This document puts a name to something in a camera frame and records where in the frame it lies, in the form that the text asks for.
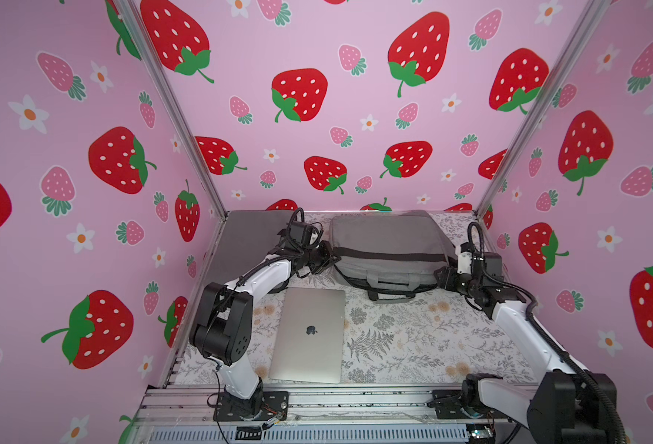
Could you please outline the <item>grey zippered laptop sleeve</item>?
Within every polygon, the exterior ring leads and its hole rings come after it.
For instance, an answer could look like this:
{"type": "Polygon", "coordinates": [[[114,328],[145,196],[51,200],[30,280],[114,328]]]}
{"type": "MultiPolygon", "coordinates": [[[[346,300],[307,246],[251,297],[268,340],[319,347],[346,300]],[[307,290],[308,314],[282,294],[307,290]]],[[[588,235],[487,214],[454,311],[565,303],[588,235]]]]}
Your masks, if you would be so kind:
{"type": "Polygon", "coordinates": [[[201,288],[209,283],[225,284],[258,265],[280,241],[293,211],[232,211],[201,288]]]}

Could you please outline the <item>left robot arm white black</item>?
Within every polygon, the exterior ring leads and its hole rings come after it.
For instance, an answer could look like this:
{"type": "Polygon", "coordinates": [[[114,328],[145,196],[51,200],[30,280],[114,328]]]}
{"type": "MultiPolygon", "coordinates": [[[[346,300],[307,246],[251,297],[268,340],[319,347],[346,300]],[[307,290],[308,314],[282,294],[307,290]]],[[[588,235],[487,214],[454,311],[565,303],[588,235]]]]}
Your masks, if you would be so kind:
{"type": "Polygon", "coordinates": [[[202,357],[217,364],[217,379],[241,416],[257,416],[263,407],[263,382],[247,354],[254,304],[273,290],[283,290],[300,270],[319,275],[341,260],[323,234],[317,224],[305,222],[299,207],[264,260],[226,284],[204,287],[189,341],[202,357]]]}

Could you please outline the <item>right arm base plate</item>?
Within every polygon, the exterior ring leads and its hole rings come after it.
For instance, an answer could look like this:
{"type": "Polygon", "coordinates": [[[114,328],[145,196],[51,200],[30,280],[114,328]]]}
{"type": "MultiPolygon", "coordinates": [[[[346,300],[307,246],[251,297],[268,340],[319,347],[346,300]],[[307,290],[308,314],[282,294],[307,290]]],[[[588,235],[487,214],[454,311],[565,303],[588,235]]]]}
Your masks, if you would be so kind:
{"type": "Polygon", "coordinates": [[[439,419],[485,420],[506,419],[502,413],[482,406],[466,406],[459,390],[433,390],[426,406],[435,411],[439,419]]]}

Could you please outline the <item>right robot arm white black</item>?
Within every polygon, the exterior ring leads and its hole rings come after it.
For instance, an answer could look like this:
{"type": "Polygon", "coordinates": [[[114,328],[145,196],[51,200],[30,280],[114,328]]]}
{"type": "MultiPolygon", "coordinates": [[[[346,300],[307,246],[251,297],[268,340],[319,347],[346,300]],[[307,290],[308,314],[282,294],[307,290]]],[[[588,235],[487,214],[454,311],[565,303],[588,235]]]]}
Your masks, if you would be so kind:
{"type": "Polygon", "coordinates": [[[537,386],[524,390],[502,377],[469,374],[456,401],[469,416],[494,410],[529,431],[537,443],[623,443],[615,383],[580,364],[537,320],[536,297],[506,282],[485,250],[482,227],[472,222],[456,271],[439,272],[439,284],[457,292],[516,345],[537,386]]]}

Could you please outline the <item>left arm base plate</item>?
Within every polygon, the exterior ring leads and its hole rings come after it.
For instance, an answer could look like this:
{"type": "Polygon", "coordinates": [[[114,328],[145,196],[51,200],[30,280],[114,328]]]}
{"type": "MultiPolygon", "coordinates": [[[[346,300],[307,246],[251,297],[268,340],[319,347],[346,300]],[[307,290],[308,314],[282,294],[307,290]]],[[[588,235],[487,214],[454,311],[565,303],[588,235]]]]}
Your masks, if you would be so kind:
{"type": "Polygon", "coordinates": [[[281,420],[289,411],[288,391],[264,391],[250,400],[242,400],[228,392],[219,393],[213,420],[217,422],[266,422],[281,420]]]}

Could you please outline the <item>silver laptop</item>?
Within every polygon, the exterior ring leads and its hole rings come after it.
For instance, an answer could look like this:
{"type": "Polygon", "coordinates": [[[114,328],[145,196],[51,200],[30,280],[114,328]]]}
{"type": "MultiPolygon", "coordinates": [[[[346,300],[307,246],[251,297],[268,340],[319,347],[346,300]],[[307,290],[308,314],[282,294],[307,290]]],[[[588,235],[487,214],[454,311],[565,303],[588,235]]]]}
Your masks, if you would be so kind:
{"type": "Polygon", "coordinates": [[[343,290],[287,289],[269,377],[340,383],[345,305],[343,290]]]}

